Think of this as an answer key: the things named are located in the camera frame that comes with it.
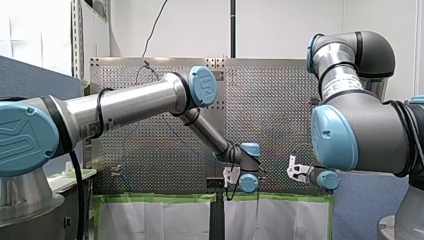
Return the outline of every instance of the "silver arm segment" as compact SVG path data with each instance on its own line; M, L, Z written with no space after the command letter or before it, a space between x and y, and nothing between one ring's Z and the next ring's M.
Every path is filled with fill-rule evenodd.
M211 148L217 160L240 164L244 172L257 172L259 168L257 154L259 153L248 153L248 150L227 142L200 115L198 107L212 104L216 94L217 83L213 73L206 67L193 67L189 72L168 73L160 81L141 86L121 90L102 90L99 94L67 101L47 96L25 100L17 105L22 105L21 107L28 111L40 112L37 116L39 115L38 117L42 120L37 124L40 123L42 128L49 130L49 135L45 135L48 136L45 138L51 140L48 141L50 145L48 147L46 145L44 150L49 158L69 153L79 141L93 136L98 137L104 131L163 112L170 112L175 117L180 117L202 142ZM45 134L45 132L41 131L35 135L38 134ZM4 175L15 176L32 171L35 166L39 167L46 162L45 155L42 156L44 159L34 164L29 163L29 166L12 164L12 170L7 170ZM19 161L27 162L24 158L26 159L27 156L23 155Z
M111 130L168 111L181 114L188 104L195 106L187 99L188 89L183 82L187 80L180 76L168 73L158 82L104 93L101 97L103 129ZM23 102L50 115L51 109L56 108L66 125L73 149L79 141L93 137L100 131L97 100L98 94L67 101L48 96L47 99L35 98ZM59 149L56 156L66 152Z

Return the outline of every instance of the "perforated metal panel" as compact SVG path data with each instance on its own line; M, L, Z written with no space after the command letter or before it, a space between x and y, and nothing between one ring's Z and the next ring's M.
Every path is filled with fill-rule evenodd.
M290 153L297 148L297 161L310 165L311 97L317 97L317 82L302 60L228 59L228 138L254 141L261 146L262 167L269 171L261 189L267 192L318 193L312 185L288 178Z
M194 65L206 65L206 59L147 61L157 74L141 68L145 65L141 59L93 59L92 70L98 81L98 86L93 85L93 89L127 88L157 81L168 72L183 72ZM219 88L225 90L223 82L219 83ZM225 97L223 93L225 91L221 90L222 99ZM205 109L204 113L213 115L207 114L211 111L212 108ZM213 124L224 120L224 115L210 119ZM102 152L100 159L94 157L103 166L96 179L97 193L205 192L205 165L208 161L203 158L207 154L205 147L180 119L169 113L105 133L100 142L93 142L93 148L101 148Z
M194 65L209 66L222 75L219 97L203 114L228 139L260 143L262 166L269 171L261 189L319 193L286 174L290 152L310 142L309 101L317 96L317 87L306 73L305 62L223 60L218 67L217 59L147 59L159 75ZM93 59L92 90L130 87L143 65L141 59ZM139 71L138 84L155 80L150 70ZM93 161L100 169L95 189L97 193L204 193L207 176L222 176L221 164L211 158L200 140L178 118L166 113L113 130L93 142ZM310 164L310 147L299 148L297 159Z

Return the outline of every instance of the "wire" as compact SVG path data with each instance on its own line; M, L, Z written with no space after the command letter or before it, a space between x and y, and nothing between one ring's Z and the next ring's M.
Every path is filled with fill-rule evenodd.
M72 165L75 170L75 178L77 180L77 192L78 192L78 228L77 228L77 240L82 240L84 237L84 185L82 181L82 173L79 165L78 157L75 151L69 153L71 157Z
M162 11L163 11L163 9L165 8L165 6L166 6L166 4L167 4L167 3L168 3L168 0L165 0L165 1L163 2L163 4L162 4L162 7L161 7L161 9L160 9L160 11L159 11L159 14L158 14L158 16L156 17L155 23L153 24L152 31L150 32L150 36L147 38L146 45L145 45L145 47L144 47L144 52L143 52L143 55L141 55L141 58L144 58L144 56L146 55L147 48L149 47L150 39L152 39L152 37L153 37L153 33L155 32L155 29L156 29L156 24L158 23L159 18L160 18L160 16L162 15Z
M112 89L112 88L104 88L97 95L96 114L97 114L97 117L99 118L100 127L99 127L99 131L91 139L99 138L103 134L103 131L104 131L104 120L103 120L103 112L102 112L101 99L102 99L103 94L105 94L108 91L113 91L113 90L114 89Z
M227 197L227 201L232 201L233 200L234 195L236 194L236 191L237 191L237 188L238 188L238 184L239 184L239 181L240 181L240 176L241 176L241 173L240 173L239 177L237 178L237 182L236 182L236 185L234 186L233 194L231 195L231 197L228 197L228 188L225 188L225 196Z
M416 163L416 152L415 152L416 146L414 146L415 139L413 138L413 134L412 134L411 121L402 110L403 103L390 100L385 102L384 104L392 105L392 107L395 109L396 113L399 116L402 126L406 132L406 135L408 136L409 158L406 162L404 169L400 173L395 173L395 176L397 177L405 177L412 170L412 168L415 166L415 163Z
M2 97L0 98L0 102L6 102L6 101L10 101L10 102L19 102L22 100L27 100L28 98L26 97Z

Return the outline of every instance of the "green tape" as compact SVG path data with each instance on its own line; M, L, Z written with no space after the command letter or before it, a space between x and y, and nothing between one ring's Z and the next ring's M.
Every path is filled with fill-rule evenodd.
M253 201L257 200L256 194L247 193L236 193L233 201ZM284 193L259 193L259 199L269 200L282 200L291 202L314 202L314 203L326 203L333 199L332 195L323 196L309 196L309 195L297 195L297 194L284 194Z

